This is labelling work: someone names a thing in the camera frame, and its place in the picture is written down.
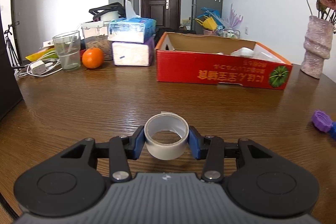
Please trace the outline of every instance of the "green pumpkin picture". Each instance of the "green pumpkin picture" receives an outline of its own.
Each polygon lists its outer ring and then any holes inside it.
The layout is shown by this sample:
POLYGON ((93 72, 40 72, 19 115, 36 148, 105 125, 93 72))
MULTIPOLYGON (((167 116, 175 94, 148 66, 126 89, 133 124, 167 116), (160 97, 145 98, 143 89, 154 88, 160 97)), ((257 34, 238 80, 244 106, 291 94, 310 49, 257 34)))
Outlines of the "green pumpkin picture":
POLYGON ((286 66, 279 66, 276 67, 270 74, 268 83, 274 87, 277 88, 284 84, 287 80, 289 71, 286 66))

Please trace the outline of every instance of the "glass of water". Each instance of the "glass of water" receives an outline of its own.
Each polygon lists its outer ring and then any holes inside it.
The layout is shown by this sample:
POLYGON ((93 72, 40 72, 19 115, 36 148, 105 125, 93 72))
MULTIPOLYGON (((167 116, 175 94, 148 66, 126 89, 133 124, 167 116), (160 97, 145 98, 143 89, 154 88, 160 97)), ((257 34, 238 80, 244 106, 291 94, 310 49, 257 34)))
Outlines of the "glass of water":
POLYGON ((63 69, 73 69, 81 65, 79 31, 62 33, 52 39, 63 69))

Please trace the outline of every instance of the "black cable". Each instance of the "black cable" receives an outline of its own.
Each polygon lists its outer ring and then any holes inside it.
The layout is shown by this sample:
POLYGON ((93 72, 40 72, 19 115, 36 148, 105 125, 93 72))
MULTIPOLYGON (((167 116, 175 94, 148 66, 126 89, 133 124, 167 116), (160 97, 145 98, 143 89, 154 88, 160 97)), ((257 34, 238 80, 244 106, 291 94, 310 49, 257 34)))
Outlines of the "black cable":
POLYGON ((13 220, 17 220, 19 218, 19 216, 17 215, 17 213, 13 210, 13 208, 8 204, 8 202, 5 200, 5 198, 3 197, 3 195, 0 193, 0 203, 2 205, 2 207, 5 209, 6 213, 8 213, 8 215, 13 219, 13 220))

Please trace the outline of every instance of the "tissue package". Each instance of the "tissue package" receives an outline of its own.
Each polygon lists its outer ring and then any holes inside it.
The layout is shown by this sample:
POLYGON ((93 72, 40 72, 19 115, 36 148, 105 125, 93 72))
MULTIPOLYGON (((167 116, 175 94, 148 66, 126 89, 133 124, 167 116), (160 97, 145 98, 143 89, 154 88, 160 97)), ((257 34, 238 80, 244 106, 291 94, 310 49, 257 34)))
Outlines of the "tissue package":
POLYGON ((113 20, 109 25, 108 40, 144 43, 155 34, 155 25, 154 19, 142 17, 113 20))
POLYGON ((113 42, 112 55, 116 66, 150 66, 154 56, 154 37, 142 44, 113 42))

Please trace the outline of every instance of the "vase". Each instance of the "vase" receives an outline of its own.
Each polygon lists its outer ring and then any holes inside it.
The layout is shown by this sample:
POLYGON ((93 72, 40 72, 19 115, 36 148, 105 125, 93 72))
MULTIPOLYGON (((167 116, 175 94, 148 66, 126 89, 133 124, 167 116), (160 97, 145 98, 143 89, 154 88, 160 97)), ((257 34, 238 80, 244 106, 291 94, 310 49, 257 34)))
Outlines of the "vase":
POLYGON ((306 49, 301 70, 307 75, 320 79, 323 63, 330 58, 334 25, 317 16, 310 16, 303 47, 306 49))

